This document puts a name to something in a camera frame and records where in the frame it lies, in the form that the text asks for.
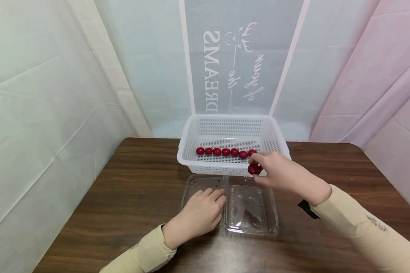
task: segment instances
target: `wooden table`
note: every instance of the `wooden table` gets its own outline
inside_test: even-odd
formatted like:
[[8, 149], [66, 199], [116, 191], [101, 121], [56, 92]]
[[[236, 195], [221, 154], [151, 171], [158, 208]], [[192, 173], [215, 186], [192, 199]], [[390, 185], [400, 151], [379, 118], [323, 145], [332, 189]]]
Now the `wooden table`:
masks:
[[[177, 214], [190, 170], [176, 160], [179, 140], [122, 141], [59, 233], [36, 273], [99, 272], [157, 225]], [[352, 144], [288, 143], [292, 158], [335, 184], [410, 240], [410, 206]], [[348, 239], [274, 192], [277, 239], [212, 232], [182, 245], [160, 272], [374, 272]]]

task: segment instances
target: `clear plastic container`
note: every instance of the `clear plastic container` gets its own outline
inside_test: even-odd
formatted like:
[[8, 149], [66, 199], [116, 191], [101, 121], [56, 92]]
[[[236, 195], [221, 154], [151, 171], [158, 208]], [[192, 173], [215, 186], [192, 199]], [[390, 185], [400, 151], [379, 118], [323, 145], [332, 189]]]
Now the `clear plastic container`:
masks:
[[208, 188], [211, 189], [224, 189], [225, 184], [224, 181], [227, 179], [227, 176], [222, 175], [207, 175], [207, 174], [194, 174], [191, 175], [187, 179], [187, 184], [185, 185], [184, 190], [184, 197], [182, 197], [182, 202], [180, 205], [181, 211], [185, 204], [190, 200], [191, 196], [193, 196], [198, 190], [206, 190]]
[[223, 226], [230, 232], [274, 237], [279, 233], [273, 191], [254, 182], [253, 177], [191, 175], [185, 185], [182, 210], [198, 190], [224, 189]]
[[224, 226], [230, 232], [274, 237], [279, 233], [273, 191], [253, 177], [229, 176]]

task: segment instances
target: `beige long-sleeve shirt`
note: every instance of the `beige long-sleeve shirt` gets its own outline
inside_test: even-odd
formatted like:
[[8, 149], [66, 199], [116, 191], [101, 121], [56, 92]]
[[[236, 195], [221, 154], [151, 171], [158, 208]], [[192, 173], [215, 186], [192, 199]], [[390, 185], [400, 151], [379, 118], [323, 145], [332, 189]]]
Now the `beige long-sleeve shirt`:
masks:
[[[410, 273], [410, 242], [364, 209], [354, 198], [331, 185], [331, 196], [311, 210], [330, 228], [351, 239], [383, 273]], [[166, 247], [161, 226], [118, 256], [101, 273], [144, 273], [158, 270], [176, 250]]]

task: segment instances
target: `white mesh basket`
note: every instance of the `white mesh basket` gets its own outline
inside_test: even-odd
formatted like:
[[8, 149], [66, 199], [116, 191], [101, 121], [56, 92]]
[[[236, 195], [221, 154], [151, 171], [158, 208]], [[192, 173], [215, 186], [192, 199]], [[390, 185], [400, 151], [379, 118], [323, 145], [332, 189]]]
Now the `white mesh basket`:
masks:
[[249, 159], [232, 155], [197, 155], [197, 147], [275, 151], [291, 159], [275, 119], [263, 115], [192, 115], [179, 143], [177, 160], [193, 173], [249, 176]]

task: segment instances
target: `hand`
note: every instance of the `hand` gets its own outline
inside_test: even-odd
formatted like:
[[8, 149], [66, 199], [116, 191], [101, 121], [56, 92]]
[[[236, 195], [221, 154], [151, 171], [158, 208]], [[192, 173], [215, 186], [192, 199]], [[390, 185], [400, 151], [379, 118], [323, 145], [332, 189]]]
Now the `hand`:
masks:
[[184, 209], [162, 227], [166, 246], [175, 249], [216, 228], [222, 219], [223, 206], [226, 202], [223, 189], [199, 190], [185, 204]]
[[255, 153], [249, 163], [259, 163], [267, 172], [266, 176], [255, 174], [256, 183], [294, 192], [313, 206], [323, 203], [331, 195], [330, 185], [279, 152]]

